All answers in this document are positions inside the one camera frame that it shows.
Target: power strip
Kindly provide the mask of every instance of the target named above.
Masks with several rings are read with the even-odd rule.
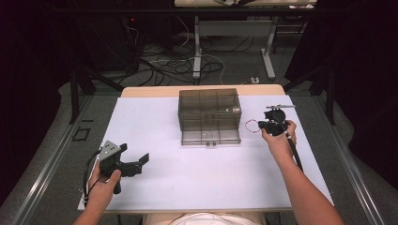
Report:
[[[259,84],[260,83],[260,79],[258,79],[257,77],[252,77],[252,84]]]

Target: white tabletop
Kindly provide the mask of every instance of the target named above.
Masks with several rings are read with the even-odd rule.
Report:
[[[241,144],[181,146],[178,97],[121,97],[102,144],[126,143],[123,162],[149,153],[143,173],[121,179],[122,191],[107,208],[111,213],[289,210],[282,175],[260,133],[245,123],[264,120],[266,106],[292,104],[289,96],[239,96]],[[297,149],[309,179],[331,201],[295,109]],[[255,123],[248,124],[257,129]]]
[[[315,5],[316,0],[254,0],[245,5],[245,7],[267,7],[267,6],[305,6]],[[213,0],[175,0],[176,7],[225,7],[223,4],[216,3]]]

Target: human hand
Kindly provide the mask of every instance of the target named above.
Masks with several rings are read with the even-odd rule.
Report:
[[[97,162],[88,181],[89,195],[86,209],[103,212],[114,196],[114,188],[121,176],[120,170],[115,170],[108,180],[100,174],[100,163]]]
[[[287,132],[290,134],[293,144],[296,144],[296,124],[291,120],[286,120],[286,122],[289,123]],[[277,162],[286,158],[293,158],[293,152],[290,149],[290,145],[285,133],[282,133],[278,136],[271,136],[263,128],[261,129],[261,132],[263,139],[268,143],[269,151]]]

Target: white table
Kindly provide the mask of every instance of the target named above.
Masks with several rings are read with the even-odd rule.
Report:
[[[182,146],[178,91],[229,87],[236,87],[239,94],[241,144]],[[150,160],[142,174],[121,179],[122,191],[113,197],[107,212],[291,210],[282,175],[266,142],[260,133],[245,128],[251,119],[264,120],[266,106],[278,104],[292,104],[279,85],[126,89],[116,103],[101,145],[107,140],[118,145],[126,143],[123,162],[136,161],[146,153]],[[284,111],[287,119],[298,125],[297,149],[306,175],[332,202],[295,109]],[[257,129],[255,123],[248,126]]]
[[[245,7],[278,7],[315,5],[316,0],[255,0]],[[225,7],[213,0],[175,0],[176,7],[184,8],[210,8]],[[195,17],[195,60],[193,63],[194,79],[200,78],[202,49],[200,47],[200,36],[254,36],[267,37],[266,48],[261,49],[264,65],[268,78],[275,79],[275,72],[269,58],[272,41],[275,36],[278,18],[273,17],[271,21],[200,21]]]

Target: clear plastic box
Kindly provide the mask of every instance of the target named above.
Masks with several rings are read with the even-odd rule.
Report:
[[[178,119],[182,145],[240,143],[237,89],[182,90]]]

